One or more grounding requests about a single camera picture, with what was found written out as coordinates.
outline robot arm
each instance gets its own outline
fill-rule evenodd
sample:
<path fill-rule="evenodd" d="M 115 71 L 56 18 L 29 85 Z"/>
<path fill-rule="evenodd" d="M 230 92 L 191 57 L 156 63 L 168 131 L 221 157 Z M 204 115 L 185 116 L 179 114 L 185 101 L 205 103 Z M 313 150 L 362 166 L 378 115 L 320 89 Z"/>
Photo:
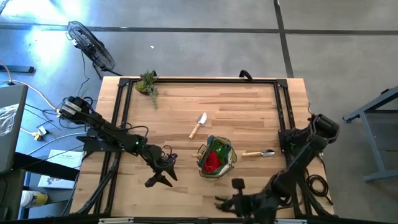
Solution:
<path fill-rule="evenodd" d="M 245 218 L 246 223 L 273 223 L 279 205 L 282 208 L 291 207 L 290 198 L 295 192 L 297 177 L 303 174 L 312 159 L 327 144 L 336 141 L 339 133 L 338 124 L 322 114 L 312 115 L 309 120 L 310 124 L 305 129 L 294 129 L 284 136 L 286 144 L 302 146 L 302 150 L 286 170 L 278 172 L 261 192 L 252 195 L 243 195 L 243 179 L 233 179 L 233 187 L 238 189 L 239 193 L 228 200 L 217 197 L 216 199 L 223 203 L 217 204 L 216 207 Z"/>
<path fill-rule="evenodd" d="M 177 158 L 175 153 L 166 154 L 159 146 L 147 144 L 147 138 L 138 134 L 129 134 L 128 131 L 133 128 L 141 128 L 145 126 L 131 127 L 121 129 L 107 122 L 99 113 L 95 112 L 91 105 L 84 99 L 70 96 L 63 99 L 60 110 L 61 118 L 67 119 L 75 124 L 85 124 L 91 128 L 88 136 L 79 136 L 78 140 L 85 144 L 91 142 L 101 143 L 101 149 L 92 149 L 93 151 L 112 151 L 112 152 L 128 152 L 135 156 L 140 155 L 152 168 L 155 175 L 146 183 L 146 187 L 152 187 L 156 182 L 161 182 L 172 187 L 172 184 L 161 173 L 166 171 L 174 180 L 177 176 L 174 172 L 174 164 Z"/>

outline fan stand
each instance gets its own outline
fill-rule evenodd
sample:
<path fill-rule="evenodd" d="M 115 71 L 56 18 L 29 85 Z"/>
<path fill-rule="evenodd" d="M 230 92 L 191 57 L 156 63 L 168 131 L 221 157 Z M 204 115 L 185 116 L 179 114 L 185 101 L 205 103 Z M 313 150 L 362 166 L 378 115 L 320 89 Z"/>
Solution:
<path fill-rule="evenodd" d="M 94 62 L 93 62 L 93 68 L 94 68 L 94 70 L 97 72 L 98 78 L 99 78 L 100 80 L 102 80 L 103 77 L 102 77 L 102 76 L 100 75 L 100 73 L 98 72 L 97 66 L 95 65 Z M 109 70 L 109 69 L 107 69 L 107 68 L 100 68 L 100 69 L 101 69 L 102 72 L 110 72 L 110 73 L 115 74 L 115 75 L 117 75 L 117 76 L 122 76 L 121 74 L 119 74 L 119 73 L 117 73 L 117 72 L 114 72 L 114 71 L 112 71 L 112 70 Z"/>

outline wooden table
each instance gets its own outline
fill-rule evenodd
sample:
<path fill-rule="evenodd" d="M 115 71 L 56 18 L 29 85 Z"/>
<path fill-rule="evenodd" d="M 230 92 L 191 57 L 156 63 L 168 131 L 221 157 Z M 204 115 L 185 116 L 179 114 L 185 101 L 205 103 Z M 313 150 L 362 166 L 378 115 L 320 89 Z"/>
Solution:
<path fill-rule="evenodd" d="M 296 127 L 304 128 L 310 116 L 304 81 L 301 78 L 288 78 L 287 82 Z M 119 77 L 104 77 L 99 93 L 96 111 L 108 121 L 111 121 L 113 114 L 118 83 Z M 178 181 L 166 174 L 174 187 L 155 184 L 152 188 L 145 188 L 144 182 L 153 175 L 151 169 L 140 157 L 123 153 L 113 201 L 113 217 L 234 217 L 214 206 L 215 195 L 230 197 L 236 194 L 237 191 L 231 186 L 232 178 L 243 178 L 246 184 L 244 193 L 252 194 L 260 191 L 276 172 L 286 168 L 277 137 L 280 126 L 272 85 L 158 83 L 157 87 L 157 110 L 148 96 L 133 89 L 127 121 L 133 126 L 148 126 L 150 144 L 173 147 L 173 152 L 178 154 L 175 164 Z M 121 103 L 118 125 L 121 123 L 123 106 Z M 206 123 L 193 139 L 189 139 L 197 117 L 203 112 L 208 114 Z M 230 139 L 238 155 L 235 168 L 218 180 L 200 177 L 197 159 L 191 158 L 191 154 L 206 144 L 209 135 Z M 241 157 L 242 153 L 263 149 L 273 149 L 276 154 L 266 158 Z M 83 162 L 72 212 L 81 208 L 97 187 L 103 157 L 103 152 L 95 152 Z M 308 170 L 311 174 L 325 177 L 319 160 L 314 159 Z M 107 196 L 108 187 L 104 191 L 103 207 Z M 318 199 L 327 211 L 333 213 L 333 207 L 325 198 Z M 292 218 L 294 213 L 292 209 L 284 209 L 279 210 L 277 216 Z"/>

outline power cord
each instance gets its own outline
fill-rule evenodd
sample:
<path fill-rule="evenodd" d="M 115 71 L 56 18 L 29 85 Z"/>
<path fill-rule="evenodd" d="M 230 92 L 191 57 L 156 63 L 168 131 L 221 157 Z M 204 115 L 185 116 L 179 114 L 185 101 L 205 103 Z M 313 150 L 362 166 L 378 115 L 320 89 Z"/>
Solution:
<path fill-rule="evenodd" d="M 76 175 L 75 184 L 73 185 L 72 193 L 70 194 L 70 198 L 68 199 L 68 203 L 67 203 L 67 205 L 65 206 L 65 208 L 63 209 L 63 211 L 62 211 L 62 213 L 61 213 L 61 216 L 63 216 L 63 215 L 65 214 L 65 212 L 67 211 L 67 208 L 68 208 L 69 205 L 70 205 L 70 202 L 72 201 L 73 195 L 75 194 L 75 191 L 76 191 L 77 179 L 79 178 L 79 175 L 80 175 L 80 172 Z"/>
<path fill-rule="evenodd" d="M 51 108 L 53 108 L 53 109 L 55 110 L 55 107 L 48 101 L 48 99 L 46 99 L 46 97 L 44 97 L 44 95 L 43 95 L 39 90 L 36 90 L 35 88 L 31 87 L 29 84 L 24 83 L 24 82 L 21 82 L 21 81 L 18 81 L 18 80 L 13 80 L 13 82 L 18 82 L 18 83 L 27 85 L 30 89 L 32 89 L 32 90 L 34 90 L 36 93 L 38 93 L 38 94 L 45 100 L 45 102 L 46 102 Z"/>
<path fill-rule="evenodd" d="M 26 134 L 30 134 L 31 136 L 35 136 L 35 133 L 30 132 L 30 131 L 26 131 L 24 128 L 20 127 L 20 130 L 25 132 Z"/>
<path fill-rule="evenodd" d="M 69 137 L 69 136 L 76 136 L 76 135 L 79 135 L 79 134 L 87 134 L 87 133 L 72 133 L 72 134 L 67 134 L 67 135 L 58 137 L 58 138 L 56 138 L 56 139 L 53 139 L 53 140 L 51 140 L 51 141 L 45 143 L 44 145 L 38 147 L 37 149 L 31 151 L 31 152 L 28 153 L 27 155 L 29 156 L 29 155 L 31 155 L 31 154 L 33 154 L 33 153 L 39 151 L 40 149 L 44 148 L 44 147 L 47 146 L 48 144 L 51 144 L 51 143 L 53 143 L 53 142 L 55 142 L 55 141 L 57 141 L 57 140 L 59 140 L 59 139 L 63 139 L 63 138 L 65 138 L 65 137 Z"/>
<path fill-rule="evenodd" d="M 44 121 L 45 121 L 45 123 L 49 123 L 49 124 L 51 124 L 52 126 L 54 126 L 55 128 L 57 128 L 58 130 L 62 131 L 62 130 L 61 130 L 60 128 L 58 128 L 58 127 L 57 127 L 55 124 L 51 123 L 51 122 L 52 122 L 52 120 L 47 120 L 47 119 L 44 119 L 44 118 L 42 118 L 41 116 L 39 116 L 39 115 L 37 115 L 37 114 L 35 114 L 35 113 L 31 112 L 31 111 L 30 111 L 30 110 L 28 110 L 28 109 L 25 109 L 25 108 L 24 108 L 24 110 L 26 110 L 26 111 L 28 111 L 28 112 L 32 113 L 33 115 L 36 115 L 36 117 L 38 117 L 38 118 L 40 118 L 40 119 L 44 120 Z"/>
<path fill-rule="evenodd" d="M 9 77 L 9 84 L 11 85 L 11 84 L 12 84 L 12 77 L 11 77 L 10 70 L 8 70 L 7 65 L 6 65 L 2 60 L 0 60 L 0 63 L 2 63 L 3 66 L 4 66 L 4 68 L 6 69 L 6 71 L 7 71 L 7 73 L 8 73 L 8 77 Z"/>
<path fill-rule="evenodd" d="M 80 96 L 80 90 L 83 87 L 83 85 L 88 82 L 88 80 L 90 80 L 89 77 L 86 76 L 86 62 L 85 62 L 85 57 L 83 55 L 83 51 L 81 51 L 81 58 L 83 59 L 83 74 L 86 77 L 86 81 L 84 81 L 81 85 L 80 85 L 80 89 L 79 92 L 77 93 L 77 96 Z"/>
<path fill-rule="evenodd" d="M 316 156 L 316 157 L 321 161 L 321 163 L 322 163 L 322 165 L 323 165 L 323 169 L 326 170 L 326 169 L 325 169 L 325 163 L 323 162 L 323 159 L 322 159 L 320 156 Z M 305 180 L 305 182 L 307 183 L 308 188 L 310 189 L 310 191 L 311 191 L 315 196 L 318 196 L 318 197 L 325 197 L 325 198 L 328 200 L 328 202 L 330 203 L 330 205 L 333 205 L 333 202 L 332 202 L 331 199 L 328 197 L 328 192 L 329 192 L 329 185 L 328 185 L 328 182 L 327 182 L 322 176 L 320 176 L 320 175 L 318 175 L 318 174 L 309 175 L 308 170 L 306 170 L 306 172 L 307 172 L 308 177 L 307 177 L 307 179 Z M 319 181 L 319 183 L 322 184 L 322 190 L 321 190 L 321 191 L 314 189 L 313 183 L 314 183 L 315 181 Z"/>
<path fill-rule="evenodd" d="M 30 106 L 30 107 L 33 108 L 33 109 L 37 109 L 37 110 L 41 111 L 42 113 L 47 113 L 47 114 L 51 114 L 51 115 L 55 115 L 55 116 L 58 115 L 58 114 L 56 114 L 55 110 L 42 110 L 42 109 L 37 108 L 37 107 L 35 107 L 35 106 L 31 106 L 31 105 L 29 105 L 29 104 L 27 104 L 27 103 L 25 103 L 25 105 L 26 105 L 26 106 Z"/>

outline black cable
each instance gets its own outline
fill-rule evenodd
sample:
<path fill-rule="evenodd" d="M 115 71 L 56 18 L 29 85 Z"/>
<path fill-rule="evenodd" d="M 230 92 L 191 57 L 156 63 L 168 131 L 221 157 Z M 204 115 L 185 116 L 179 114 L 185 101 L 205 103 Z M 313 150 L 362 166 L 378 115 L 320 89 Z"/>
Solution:
<path fill-rule="evenodd" d="M 120 128 L 120 127 L 123 126 L 124 124 L 128 124 L 128 125 L 130 126 L 130 128 L 132 128 L 132 125 L 131 125 L 130 123 L 128 123 L 128 122 L 123 123 L 123 124 L 120 124 L 120 125 L 118 126 L 118 128 Z"/>
<path fill-rule="evenodd" d="M 85 96 L 85 97 L 83 97 L 83 99 L 84 99 L 84 100 L 85 100 L 85 99 L 91 100 L 90 106 L 93 106 L 94 100 L 93 100 L 91 97 Z"/>
<path fill-rule="evenodd" d="M 77 127 L 65 127 L 64 125 L 62 125 L 61 123 L 61 117 L 58 119 L 58 122 L 60 123 L 60 126 L 66 129 L 78 129 L 78 128 L 84 128 L 85 125 L 81 125 L 81 126 L 77 126 Z"/>
<path fill-rule="evenodd" d="M 138 125 L 138 126 L 134 126 L 134 127 L 131 127 L 131 128 L 124 128 L 124 129 L 112 129 L 110 127 L 105 127 L 105 128 L 108 128 L 108 129 L 113 130 L 113 131 L 129 131 L 129 130 L 136 129 L 136 128 L 145 128 L 147 130 L 146 133 L 145 133 L 145 138 L 148 136 L 148 132 L 149 132 L 149 128 L 147 126 L 144 126 L 144 125 Z"/>
<path fill-rule="evenodd" d="M 34 114 L 34 115 L 36 115 L 38 118 L 40 118 L 40 119 L 44 120 L 46 123 L 48 123 L 48 124 L 51 124 L 52 126 L 56 127 L 58 130 L 60 130 L 60 131 L 61 131 L 61 129 L 60 129 L 60 128 L 58 128 L 58 127 L 57 127 L 55 124 L 51 123 L 51 121 L 52 121 L 52 120 L 47 120 L 47 119 L 44 119 L 44 118 L 42 118 L 41 116 L 39 116 L 39 115 L 37 115 L 37 114 L 35 114 L 35 113 L 31 112 L 30 110 L 28 110 L 28 109 L 26 109 L 26 108 L 24 108 L 24 110 L 26 110 L 26 111 L 28 111 L 28 112 L 30 112 L 30 113 L 32 113 L 32 114 Z"/>
<path fill-rule="evenodd" d="M 164 145 L 163 147 L 162 147 L 162 150 L 164 149 L 164 147 L 166 147 L 166 146 L 168 146 L 169 148 L 170 148 L 170 156 L 172 155 L 172 153 L 173 153 L 173 148 L 171 147 L 171 146 L 169 146 L 169 145 Z"/>
<path fill-rule="evenodd" d="M 326 169 L 325 169 L 325 163 L 323 162 L 322 158 L 321 158 L 320 156 L 316 156 L 316 157 L 321 161 L 321 163 L 322 163 L 322 165 L 323 165 L 323 169 L 326 170 Z M 308 185 L 308 188 L 310 189 L 310 191 L 311 191 L 315 196 L 318 196 L 318 197 L 325 197 L 325 198 L 328 200 L 328 202 L 330 203 L 330 205 L 333 205 L 333 202 L 332 202 L 331 199 L 328 197 L 328 192 L 329 192 L 329 185 L 328 185 L 328 182 L 327 182 L 322 176 L 320 176 L 320 175 L 318 175 L 318 174 L 309 175 L 308 170 L 306 170 L 306 172 L 307 172 L 308 177 L 307 177 L 307 179 L 305 180 L 305 182 L 306 182 L 306 184 Z M 322 189 L 321 191 L 316 190 L 316 189 L 313 188 L 313 183 L 314 183 L 315 181 L 319 181 L 319 183 L 322 184 L 323 189 Z"/>
<path fill-rule="evenodd" d="M 40 161 L 33 162 L 33 163 L 29 164 L 29 165 L 26 165 L 26 166 L 24 166 L 24 167 L 20 167 L 20 168 L 15 169 L 15 170 L 25 169 L 26 167 L 30 167 L 30 166 L 32 166 L 32 165 L 35 165 L 35 164 L 38 164 L 38 163 L 40 163 L 40 162 L 46 161 L 47 159 L 51 159 L 51 158 L 53 158 L 53 157 L 55 157 L 55 156 L 59 156 L 59 155 L 61 155 L 61 154 L 64 154 L 64 153 L 69 152 L 69 151 L 72 151 L 72 150 L 77 149 L 77 148 L 82 147 L 82 146 L 84 146 L 84 144 L 82 144 L 82 145 L 80 145 L 80 146 L 77 146 L 77 147 L 74 147 L 74 148 L 72 148 L 72 149 L 68 149 L 68 150 L 66 150 L 65 152 L 58 153 L 58 154 L 56 154 L 56 155 L 54 155 L 54 156 L 51 156 L 51 157 L 48 157 L 48 158 L 46 158 L 46 159 L 42 159 L 42 160 L 40 160 Z"/>
<path fill-rule="evenodd" d="M 172 157 L 172 155 L 170 154 L 170 155 L 169 155 L 169 158 L 171 157 L 171 158 L 173 159 L 174 162 L 171 163 L 171 164 L 169 164 L 169 165 L 167 165 L 167 166 L 159 166 L 159 165 L 157 165 L 156 160 L 155 160 L 155 157 L 154 157 L 154 155 L 152 154 L 152 152 L 151 152 L 150 150 L 146 149 L 144 146 L 143 146 L 142 148 L 145 149 L 147 152 L 149 152 L 152 161 L 154 161 L 154 165 L 155 165 L 156 167 L 160 168 L 160 169 L 166 169 L 166 168 L 172 167 L 172 166 L 175 164 L 175 159 L 174 159 L 174 158 Z"/>
<path fill-rule="evenodd" d="M 67 208 L 68 208 L 69 205 L 70 205 L 70 202 L 72 201 L 73 195 L 75 194 L 75 191 L 76 191 L 77 179 L 79 178 L 79 175 L 80 175 L 80 173 L 78 173 L 78 174 L 76 175 L 75 184 L 73 185 L 72 193 L 70 194 L 70 198 L 69 198 L 69 200 L 68 200 L 67 206 L 65 206 L 65 208 L 63 209 L 63 211 L 62 211 L 62 213 L 61 213 L 61 216 L 63 216 L 63 215 L 65 214 L 65 212 L 67 211 Z"/>
<path fill-rule="evenodd" d="M 53 111 L 53 110 L 42 110 L 42 109 L 39 109 L 39 108 L 37 108 L 37 107 L 35 107 L 35 106 L 31 106 L 31 105 L 29 105 L 29 104 L 27 104 L 27 103 L 25 103 L 25 105 L 26 105 L 26 106 L 30 106 L 31 108 L 37 109 L 37 110 L 39 110 L 39 111 L 41 111 L 41 112 L 43 112 L 43 113 L 48 113 L 48 114 L 51 114 L 51 115 L 58 115 L 58 114 L 55 114 L 55 113 L 49 113 L 49 112 L 47 112 L 47 111 Z"/>
<path fill-rule="evenodd" d="M 88 82 L 88 80 L 90 79 L 89 77 L 86 76 L 86 62 L 85 62 L 85 57 L 84 57 L 84 55 L 83 55 L 83 51 L 81 51 L 81 58 L 83 59 L 83 74 L 84 74 L 84 76 L 85 76 L 87 79 L 86 79 L 86 81 L 84 81 L 84 82 L 80 85 L 80 89 L 79 89 L 79 92 L 77 93 L 77 96 L 80 95 L 80 90 L 81 90 L 81 88 L 83 87 L 83 85 L 84 85 L 86 82 Z"/>
<path fill-rule="evenodd" d="M 2 206 L 2 203 L 4 202 L 4 198 L 6 197 L 6 192 L 7 192 L 7 188 L 8 188 L 8 182 L 6 177 L 3 175 L 2 179 L 4 180 L 4 183 L 6 184 L 6 187 L 4 188 L 4 193 L 2 194 L 2 198 L 1 198 L 1 203 L 0 203 L 0 207 Z"/>

